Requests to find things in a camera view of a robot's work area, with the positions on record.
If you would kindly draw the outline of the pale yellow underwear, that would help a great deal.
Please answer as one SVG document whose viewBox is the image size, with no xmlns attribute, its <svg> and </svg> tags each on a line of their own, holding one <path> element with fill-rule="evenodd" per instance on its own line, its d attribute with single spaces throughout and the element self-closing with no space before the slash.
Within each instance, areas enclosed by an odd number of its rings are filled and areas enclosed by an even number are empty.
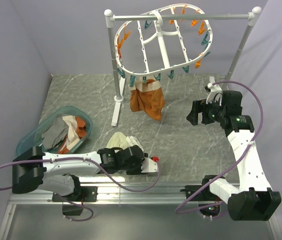
<svg viewBox="0 0 282 240">
<path fill-rule="evenodd" d="M 143 147 L 141 146 L 139 140 L 134 136 L 126 136 L 122 132 L 116 132 L 108 141 L 106 148 L 121 148 L 126 149 L 128 147 L 138 146 L 144 151 Z"/>
</svg>

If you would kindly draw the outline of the white oval clip hanger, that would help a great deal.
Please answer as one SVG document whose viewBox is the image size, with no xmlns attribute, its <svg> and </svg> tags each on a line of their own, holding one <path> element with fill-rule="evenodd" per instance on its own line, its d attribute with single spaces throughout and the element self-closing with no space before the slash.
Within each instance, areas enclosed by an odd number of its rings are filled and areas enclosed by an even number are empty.
<svg viewBox="0 0 282 240">
<path fill-rule="evenodd" d="M 180 32 L 180 27 L 178 22 L 185 19 L 191 20 L 191 26 L 194 27 L 199 22 L 201 22 L 198 34 L 205 34 L 201 45 L 204 46 L 204 50 L 195 58 L 189 59 L 187 55 L 187 50 L 185 48 L 183 37 Z M 168 76 L 170 79 L 174 76 L 174 70 L 177 68 L 182 68 L 186 73 L 189 72 L 190 65 L 194 64 L 195 68 L 201 66 L 201 59 L 210 54 L 210 47 L 213 42 L 213 31 L 205 16 L 203 10 L 192 4 L 172 4 L 166 7 L 158 8 L 142 15 L 137 16 L 111 16 L 107 21 L 108 26 L 113 26 L 115 21 L 123 21 L 125 23 L 121 25 L 115 36 L 110 40 L 113 41 L 111 44 L 112 51 L 112 63 L 116 67 L 117 74 L 122 78 L 126 78 L 126 74 L 130 75 L 130 84 L 133 85 L 136 77 L 142 77 L 144 80 L 147 76 L 155 75 L 156 80 L 160 80 L 161 73 L 169 72 Z M 145 64 L 145 71 L 143 73 L 137 73 L 128 70 L 122 63 L 121 58 L 121 48 L 124 42 L 128 39 L 131 32 L 126 31 L 126 27 L 132 23 L 137 22 L 139 40 L 141 42 L 141 51 L 143 53 L 143 62 Z M 180 64 L 171 65 L 166 50 L 166 45 L 164 41 L 164 36 L 177 36 L 181 45 L 181 49 L 184 55 L 185 61 Z M 160 53 L 162 56 L 162 61 L 164 67 L 158 70 L 150 71 L 148 58 L 146 55 L 145 45 L 153 41 L 158 40 Z"/>
</svg>

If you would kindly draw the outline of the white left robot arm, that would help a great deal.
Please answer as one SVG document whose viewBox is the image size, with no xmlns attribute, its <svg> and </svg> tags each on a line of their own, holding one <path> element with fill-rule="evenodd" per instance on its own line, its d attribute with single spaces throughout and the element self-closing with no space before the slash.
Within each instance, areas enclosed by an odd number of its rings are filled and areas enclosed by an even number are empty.
<svg viewBox="0 0 282 240">
<path fill-rule="evenodd" d="M 56 154 L 34 146 L 13 160 L 12 193 L 36 189 L 50 191 L 77 201 L 83 194 L 79 177 L 125 171 L 127 175 L 155 173 L 157 164 L 138 145 L 126 149 L 102 148 L 85 154 Z"/>
</svg>

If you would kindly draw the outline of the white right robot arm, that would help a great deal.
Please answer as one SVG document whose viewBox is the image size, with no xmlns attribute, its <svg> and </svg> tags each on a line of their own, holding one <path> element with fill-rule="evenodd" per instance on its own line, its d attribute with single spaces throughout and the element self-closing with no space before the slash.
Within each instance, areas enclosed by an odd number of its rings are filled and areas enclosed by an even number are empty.
<svg viewBox="0 0 282 240">
<path fill-rule="evenodd" d="M 234 152 L 240 185 L 233 186 L 223 176 L 207 175 L 194 197 L 187 198 L 197 200 L 200 196 L 212 200 L 218 197 L 227 204 L 234 221 L 268 221 L 282 198 L 265 176 L 255 143 L 253 121 L 250 116 L 242 114 L 242 98 L 239 91 L 226 90 L 219 101 L 193 101 L 187 121 L 196 126 L 201 116 L 205 125 L 220 124 Z"/>
</svg>

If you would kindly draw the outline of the orange hanging underwear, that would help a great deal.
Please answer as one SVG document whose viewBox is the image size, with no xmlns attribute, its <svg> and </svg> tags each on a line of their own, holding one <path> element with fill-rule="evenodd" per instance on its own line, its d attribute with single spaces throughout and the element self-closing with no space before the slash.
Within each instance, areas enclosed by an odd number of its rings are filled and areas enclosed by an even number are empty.
<svg viewBox="0 0 282 240">
<path fill-rule="evenodd" d="M 132 112 L 143 111 L 153 120 L 161 121 L 165 100 L 159 81 L 149 79 L 145 84 L 142 81 L 136 81 L 133 86 L 129 86 L 129 90 Z"/>
</svg>

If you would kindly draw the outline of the orange cloth in basket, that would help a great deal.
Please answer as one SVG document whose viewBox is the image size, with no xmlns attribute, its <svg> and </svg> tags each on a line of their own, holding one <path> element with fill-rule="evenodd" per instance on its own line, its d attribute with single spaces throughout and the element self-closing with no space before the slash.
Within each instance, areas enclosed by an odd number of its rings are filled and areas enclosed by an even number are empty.
<svg viewBox="0 0 282 240">
<path fill-rule="evenodd" d="M 77 124 L 78 124 L 78 127 L 77 127 L 77 134 L 79 135 L 80 139 L 82 139 L 84 136 L 86 136 L 87 134 L 87 131 L 86 131 L 86 123 L 84 120 L 82 120 L 80 117 L 78 116 L 75 116 L 76 117 L 76 120 L 77 120 Z M 70 152 L 70 150 L 68 150 L 66 147 L 65 147 L 65 141 L 66 141 L 66 138 L 67 138 L 67 135 L 66 137 L 64 138 L 63 142 L 62 142 L 62 145 L 61 147 L 58 149 L 58 154 L 67 154 Z"/>
</svg>

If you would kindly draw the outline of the cream cloth in basket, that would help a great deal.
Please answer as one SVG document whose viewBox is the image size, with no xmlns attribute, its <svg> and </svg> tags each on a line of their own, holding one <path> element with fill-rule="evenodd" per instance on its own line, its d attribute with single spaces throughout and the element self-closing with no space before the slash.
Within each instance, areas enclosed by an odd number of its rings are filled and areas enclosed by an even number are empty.
<svg viewBox="0 0 282 240">
<path fill-rule="evenodd" d="M 80 141 L 80 137 L 76 132 L 78 127 L 77 120 L 76 117 L 72 115 L 63 116 L 62 119 L 68 125 L 65 147 L 71 150 Z"/>
</svg>

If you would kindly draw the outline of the grey cloth in basket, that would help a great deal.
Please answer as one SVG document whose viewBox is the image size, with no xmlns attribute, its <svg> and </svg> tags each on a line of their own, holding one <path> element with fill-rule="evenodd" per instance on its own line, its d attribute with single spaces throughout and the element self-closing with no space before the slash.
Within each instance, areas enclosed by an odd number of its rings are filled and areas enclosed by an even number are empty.
<svg viewBox="0 0 282 240">
<path fill-rule="evenodd" d="M 52 149 L 64 140 L 68 133 L 68 125 L 63 120 L 63 116 L 58 116 L 52 125 L 42 133 L 42 145 L 46 150 Z"/>
</svg>

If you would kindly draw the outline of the teal plastic basket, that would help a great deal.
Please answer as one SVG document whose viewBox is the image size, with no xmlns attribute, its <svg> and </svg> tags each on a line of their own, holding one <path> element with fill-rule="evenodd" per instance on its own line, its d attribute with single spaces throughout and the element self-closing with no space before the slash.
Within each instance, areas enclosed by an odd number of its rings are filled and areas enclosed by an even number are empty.
<svg viewBox="0 0 282 240">
<path fill-rule="evenodd" d="M 91 118 L 85 114 L 83 111 L 79 110 L 76 107 L 73 106 L 64 106 L 57 111 L 55 111 L 52 115 L 50 115 L 47 119 L 42 121 L 37 128 L 32 130 L 30 133 L 28 133 L 17 145 L 16 148 L 16 155 L 20 156 L 24 152 L 28 151 L 32 147 L 41 147 L 43 152 L 48 152 L 51 154 L 58 154 L 58 149 L 61 147 L 62 142 L 61 141 L 57 146 L 55 146 L 52 149 L 46 150 L 45 147 L 42 145 L 42 133 L 44 133 L 49 127 L 52 125 L 53 121 L 58 116 L 77 116 L 80 117 L 82 120 L 86 123 L 86 131 L 87 134 L 84 136 L 78 144 L 75 145 L 74 148 L 70 150 L 69 153 L 66 154 L 73 154 L 75 151 L 82 145 L 84 141 L 88 139 L 88 137 L 91 134 L 91 130 L 93 127 L 93 123 Z"/>
</svg>

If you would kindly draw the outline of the white drying rack stand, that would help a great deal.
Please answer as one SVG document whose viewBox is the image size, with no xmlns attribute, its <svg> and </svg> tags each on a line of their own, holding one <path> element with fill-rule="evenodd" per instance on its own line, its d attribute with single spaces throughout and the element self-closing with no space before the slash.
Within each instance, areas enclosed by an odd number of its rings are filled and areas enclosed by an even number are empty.
<svg viewBox="0 0 282 240">
<path fill-rule="evenodd" d="M 229 68 L 228 73 L 225 75 L 225 78 L 227 80 L 231 78 L 233 71 L 237 65 L 238 59 L 241 55 L 241 51 L 244 48 L 246 41 L 253 27 L 257 23 L 261 13 L 262 13 L 262 9 L 259 6 L 254 7 L 252 11 L 249 13 L 242 13 L 242 14 L 206 14 L 205 13 L 205 16 L 208 18 L 208 21 L 210 20 L 247 20 L 248 22 L 246 30 L 241 39 L 239 48 L 237 49 L 237 52 L 234 56 L 234 59 L 232 61 L 232 64 Z M 126 15 L 115 15 L 112 10 L 107 9 L 104 11 L 104 16 L 105 16 L 105 21 L 106 21 L 106 27 L 108 30 L 109 44 L 111 46 L 113 41 L 111 41 L 110 39 L 116 35 L 121 25 L 125 23 L 125 20 L 115 21 L 113 26 L 107 25 L 107 21 L 109 20 L 111 16 L 120 16 L 121 17 L 121 16 L 126 16 Z M 202 35 L 198 34 L 198 30 L 200 28 L 201 22 L 199 22 L 194 27 L 191 26 L 191 22 L 192 22 L 191 20 L 185 19 L 183 21 L 178 22 L 178 25 L 180 27 L 180 32 L 183 37 L 185 48 L 187 50 L 188 58 L 193 60 L 205 48 L 204 46 L 201 45 L 201 42 L 205 34 L 202 34 Z M 130 31 L 131 34 L 128 37 L 128 39 L 124 42 L 124 44 L 122 45 L 121 61 L 128 70 L 136 72 L 136 73 L 143 73 L 145 71 L 145 64 L 143 62 L 143 53 L 141 51 L 141 42 L 139 40 L 139 32 L 137 28 L 138 28 L 137 22 L 135 21 L 133 21 L 126 27 L 126 31 L 127 32 Z M 170 64 L 173 66 L 173 65 L 178 65 L 178 64 L 183 63 L 185 59 L 184 59 L 184 55 L 183 55 L 178 37 L 177 36 L 164 36 L 164 41 L 165 41 L 166 50 L 168 53 Z M 158 40 L 154 39 L 150 43 L 146 44 L 145 48 L 146 48 L 146 55 L 148 58 L 150 71 L 155 71 L 155 70 L 159 70 L 163 68 L 164 65 L 163 65 L 162 56 L 161 56 L 160 49 L 159 49 Z M 110 47 L 110 52 L 111 52 L 111 63 L 112 63 L 113 57 L 112 57 L 111 47 Z M 116 67 L 113 66 L 113 63 L 112 63 L 112 71 L 113 71 L 114 84 L 115 84 L 115 97 L 114 97 L 115 105 L 114 105 L 114 112 L 113 112 L 113 117 L 111 120 L 111 125 L 115 127 L 118 125 L 121 105 L 124 101 L 125 84 L 128 84 L 130 87 L 132 87 L 136 81 L 142 81 L 143 84 L 145 84 L 148 79 L 156 80 L 155 77 L 157 77 L 158 75 L 157 74 L 150 75 L 150 76 L 147 76 L 146 79 L 143 79 L 142 77 L 137 76 L 134 80 L 133 85 L 131 85 L 130 84 L 130 75 L 126 74 L 125 75 L 126 78 L 122 78 L 120 75 L 117 74 Z M 169 72 L 161 73 L 160 79 L 162 78 L 163 74 L 166 74 L 168 76 Z"/>
</svg>

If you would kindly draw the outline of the aluminium mounting rail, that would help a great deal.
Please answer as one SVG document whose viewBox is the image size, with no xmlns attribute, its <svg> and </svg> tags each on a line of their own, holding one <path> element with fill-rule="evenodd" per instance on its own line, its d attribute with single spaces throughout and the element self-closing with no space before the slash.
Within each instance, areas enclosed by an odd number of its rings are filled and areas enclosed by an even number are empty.
<svg viewBox="0 0 282 240">
<path fill-rule="evenodd" d="M 175 214 L 185 199 L 184 182 L 161 182 L 145 192 L 128 192 L 109 182 L 97 183 L 95 202 L 84 222 L 61 215 L 61 202 L 37 190 L 9 198 L 0 240 L 281 240 L 278 220 L 233 221 L 228 214 L 210 219 L 198 211 Z"/>
</svg>

